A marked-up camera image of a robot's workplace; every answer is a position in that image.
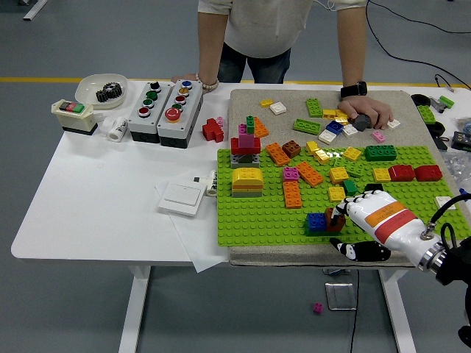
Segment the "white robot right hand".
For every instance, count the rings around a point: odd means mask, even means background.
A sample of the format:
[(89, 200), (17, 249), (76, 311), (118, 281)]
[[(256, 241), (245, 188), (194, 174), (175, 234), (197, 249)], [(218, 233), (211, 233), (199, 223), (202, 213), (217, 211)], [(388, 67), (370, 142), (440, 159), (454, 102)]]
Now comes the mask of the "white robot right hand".
[(402, 252), (416, 267), (426, 267), (439, 248), (439, 237), (401, 202), (382, 190), (345, 198), (333, 208), (332, 221), (346, 215), (379, 244)]

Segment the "person's left hand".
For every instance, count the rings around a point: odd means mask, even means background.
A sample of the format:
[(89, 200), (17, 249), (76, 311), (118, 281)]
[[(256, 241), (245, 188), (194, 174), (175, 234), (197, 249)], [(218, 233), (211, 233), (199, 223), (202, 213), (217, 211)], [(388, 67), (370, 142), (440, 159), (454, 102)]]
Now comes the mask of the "person's left hand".
[(355, 120), (359, 115), (370, 118), (370, 126), (374, 129), (385, 129), (387, 124), (394, 120), (389, 105), (371, 99), (368, 96), (349, 96), (339, 102), (338, 108)]

